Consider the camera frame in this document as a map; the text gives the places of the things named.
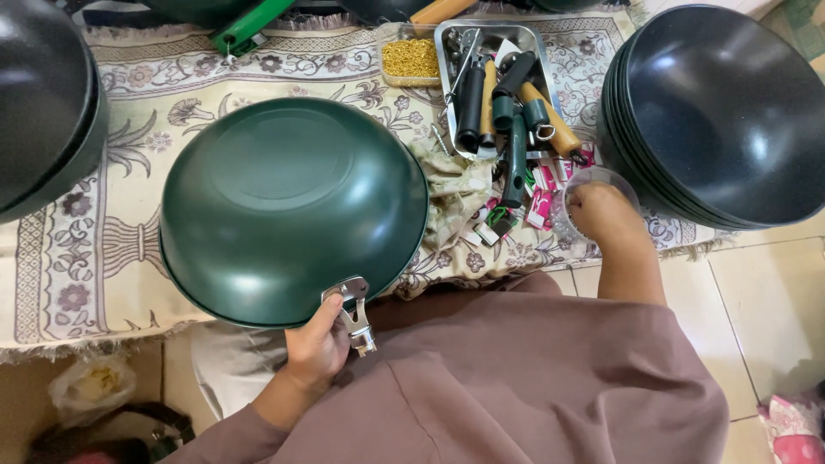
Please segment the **green wok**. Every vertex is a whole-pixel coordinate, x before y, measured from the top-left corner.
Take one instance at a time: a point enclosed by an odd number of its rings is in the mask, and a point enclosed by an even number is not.
[[[428,202],[417,160],[373,117],[279,98],[230,113],[183,149],[163,189],[161,253],[203,311],[297,327],[324,292],[361,312],[388,288],[421,243]],[[363,281],[339,285],[351,277]]]

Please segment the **clear plastic cup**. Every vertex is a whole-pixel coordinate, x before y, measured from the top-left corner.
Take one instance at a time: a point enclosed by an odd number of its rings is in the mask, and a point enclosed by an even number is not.
[[[630,184],[619,174],[614,173],[610,169],[604,169],[598,166],[582,169],[570,177],[561,192],[553,195],[553,202],[550,204],[550,219],[553,221],[553,232],[555,232],[559,238],[565,239],[571,244],[595,243],[578,231],[578,228],[573,223],[573,219],[570,217],[570,210],[568,209],[568,195],[573,192],[573,189],[593,181],[604,182],[618,188],[619,192],[630,200],[630,205],[636,212],[640,212],[639,198],[636,196],[636,192],[633,191]]]

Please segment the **mauve clothing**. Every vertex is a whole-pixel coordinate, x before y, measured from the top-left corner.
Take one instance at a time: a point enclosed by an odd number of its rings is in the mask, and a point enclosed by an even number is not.
[[[666,307],[510,291],[374,305],[377,353],[351,358],[295,426],[247,406],[163,464],[705,464],[724,395]]]

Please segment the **pan handle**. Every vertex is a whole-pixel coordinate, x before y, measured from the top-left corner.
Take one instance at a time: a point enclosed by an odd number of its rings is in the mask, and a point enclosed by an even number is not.
[[[372,332],[370,322],[366,319],[366,310],[364,302],[366,294],[370,290],[370,284],[361,276],[350,277],[343,282],[339,282],[334,286],[329,287],[321,294],[321,302],[323,303],[332,294],[338,293],[344,297],[344,301],[355,299],[356,301],[356,319],[353,320],[346,310],[341,308],[339,317],[344,320],[346,324],[346,331],[350,335],[350,346],[357,352],[358,356],[364,357],[368,352],[378,351],[375,346],[375,335]]]

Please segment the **patterned rug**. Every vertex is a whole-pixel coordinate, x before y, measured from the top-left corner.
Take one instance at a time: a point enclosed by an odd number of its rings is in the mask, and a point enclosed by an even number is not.
[[[634,27],[623,12],[491,16],[528,21],[548,46],[563,115],[594,140],[596,107],[610,60]],[[158,206],[176,156],[221,116],[261,100],[311,96],[353,105],[402,141],[430,137],[441,90],[388,87],[372,31],[267,31],[268,41],[231,65],[203,31],[93,30],[111,102],[104,163],[44,210],[0,226],[0,362],[25,353],[60,356],[117,345],[210,319],[168,280],[158,249]],[[657,246],[676,249],[716,231],[648,213]],[[517,227],[495,247],[460,240],[422,246],[388,290],[404,298],[438,282],[477,287],[512,273],[597,259],[552,231]]]

